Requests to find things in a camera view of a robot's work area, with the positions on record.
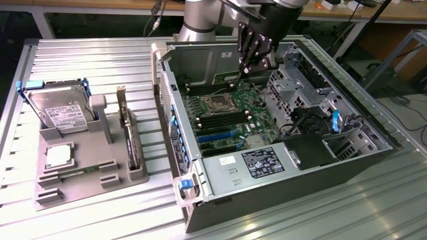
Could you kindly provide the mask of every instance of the metal slatted surface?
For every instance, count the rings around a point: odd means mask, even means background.
[[[0,161],[1,239],[423,239],[427,236],[427,159],[318,46],[298,38],[365,104],[402,151],[348,183],[194,233],[184,233],[170,166],[154,110],[149,44],[169,38],[42,40],[29,53],[22,78],[86,77],[117,111],[116,86],[125,85],[134,111],[149,181],[53,208],[33,211],[38,119],[17,101]]]

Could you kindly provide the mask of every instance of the warning label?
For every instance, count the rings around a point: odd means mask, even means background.
[[[85,116],[78,104],[46,108],[45,112],[58,130],[86,125]]]
[[[241,153],[252,178],[257,179],[285,169],[278,161],[272,147]]]

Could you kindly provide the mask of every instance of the hard drive label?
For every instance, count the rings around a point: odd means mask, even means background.
[[[45,112],[58,130],[86,125],[85,116],[82,115],[78,104],[46,108]]]
[[[272,147],[248,151],[241,153],[241,156],[250,176],[254,179],[285,170]]]

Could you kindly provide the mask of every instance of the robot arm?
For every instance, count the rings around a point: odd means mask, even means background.
[[[214,25],[237,27],[241,76],[276,69],[274,51],[308,0],[186,0],[178,41],[213,41]]]

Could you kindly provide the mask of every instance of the hard drive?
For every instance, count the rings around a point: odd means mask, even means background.
[[[41,120],[42,128],[57,128],[61,134],[88,129],[88,122],[96,120],[89,107],[88,81],[29,81],[17,92],[30,105]]]

